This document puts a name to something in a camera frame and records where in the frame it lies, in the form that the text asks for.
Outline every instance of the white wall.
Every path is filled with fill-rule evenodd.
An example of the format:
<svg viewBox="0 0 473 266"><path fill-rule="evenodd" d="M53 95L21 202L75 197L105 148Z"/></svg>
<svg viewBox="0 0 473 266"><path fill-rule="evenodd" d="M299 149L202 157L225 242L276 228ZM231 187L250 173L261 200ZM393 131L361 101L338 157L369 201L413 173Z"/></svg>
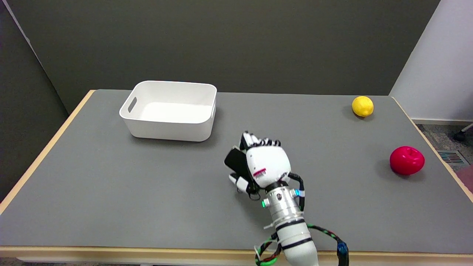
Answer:
<svg viewBox="0 0 473 266"><path fill-rule="evenodd" d="M442 0L390 96L412 119L473 121L473 0Z"/></svg>

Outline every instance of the robotic hand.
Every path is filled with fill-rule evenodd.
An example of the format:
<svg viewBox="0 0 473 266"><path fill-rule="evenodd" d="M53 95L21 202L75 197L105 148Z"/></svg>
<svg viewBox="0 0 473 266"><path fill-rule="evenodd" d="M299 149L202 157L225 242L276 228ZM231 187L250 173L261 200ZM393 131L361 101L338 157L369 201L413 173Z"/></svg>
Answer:
<svg viewBox="0 0 473 266"><path fill-rule="evenodd" d="M257 266L274 264L281 253L292 266L318 266L317 249L309 228L329 235L337 241L339 266L348 266L348 247L333 232L324 228L306 224L303 217L304 183L302 178L291 172L286 152L278 140L259 139L244 132L239 146L233 147L225 158L225 165L233 170L228 176L236 185L237 191L246 193L252 200L259 200L260 190L266 192L262 205L269 208L273 222L265 227L274 227L276 232L259 248L255 247ZM288 186L290 179L299 182L299 189ZM277 242L276 251L268 258L261 254L272 242Z"/></svg>

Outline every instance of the robot finger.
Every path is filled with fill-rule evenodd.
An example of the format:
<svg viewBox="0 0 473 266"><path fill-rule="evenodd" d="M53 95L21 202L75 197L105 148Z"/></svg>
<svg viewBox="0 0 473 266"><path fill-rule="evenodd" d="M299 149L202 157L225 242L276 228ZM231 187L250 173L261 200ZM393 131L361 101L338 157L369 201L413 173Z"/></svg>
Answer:
<svg viewBox="0 0 473 266"><path fill-rule="evenodd" d="M230 181L232 181L233 184L236 185L239 191L242 191L246 194L249 194L249 192L251 191L250 183L243 177L237 175L236 173L229 174L228 178L230 179Z"/></svg>

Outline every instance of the white cable tie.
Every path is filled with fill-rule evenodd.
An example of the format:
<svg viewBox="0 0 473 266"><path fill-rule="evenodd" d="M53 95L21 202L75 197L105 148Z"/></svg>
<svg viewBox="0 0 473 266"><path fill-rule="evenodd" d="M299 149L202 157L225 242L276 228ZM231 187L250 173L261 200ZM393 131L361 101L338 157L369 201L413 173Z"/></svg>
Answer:
<svg viewBox="0 0 473 266"><path fill-rule="evenodd" d="M268 229L270 227L273 227L275 225L275 223L279 222L279 220L282 220L282 219L285 219L286 217L279 217L278 219L272 221L272 223L266 225L265 227L263 227L263 229Z"/></svg>
<svg viewBox="0 0 473 266"><path fill-rule="evenodd" d="M258 260L261 260L260 253L258 252L258 247L256 245L254 247L254 252L256 253L256 256L258 257Z"/></svg>
<svg viewBox="0 0 473 266"><path fill-rule="evenodd" d="M270 223L270 224L264 226L263 229L266 230L266 229L268 229L270 227L273 227L273 226L274 226L274 223Z"/></svg>
<svg viewBox="0 0 473 266"><path fill-rule="evenodd" d="M255 253L256 253L256 256L258 256L258 260L261 260L261 257L260 257L260 254L259 254L259 252L258 252L258 249L259 249L263 244L268 243L268 242L279 244L279 242L276 241L276 239L270 239L269 241L266 240L266 241L261 242L261 244L259 244L259 245L254 245L253 248L254 248L254 251L255 251ZM275 252L276 250L275 250L275 249L266 249L266 251Z"/></svg>

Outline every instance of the table top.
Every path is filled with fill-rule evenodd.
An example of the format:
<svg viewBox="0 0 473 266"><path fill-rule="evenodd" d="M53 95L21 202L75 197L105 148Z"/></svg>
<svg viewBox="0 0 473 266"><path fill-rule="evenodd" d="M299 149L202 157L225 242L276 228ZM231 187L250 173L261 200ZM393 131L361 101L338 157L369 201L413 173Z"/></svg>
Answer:
<svg viewBox="0 0 473 266"><path fill-rule="evenodd" d="M306 221L351 251L471 253L470 195L391 97L371 97L375 112L360 119L354 96L219 93L212 135L194 143L132 137L118 115L129 93L92 94L2 203L0 246L250 250L271 218L223 164L249 130L281 140L304 179ZM410 178L389 168L403 145L426 158Z"/></svg>

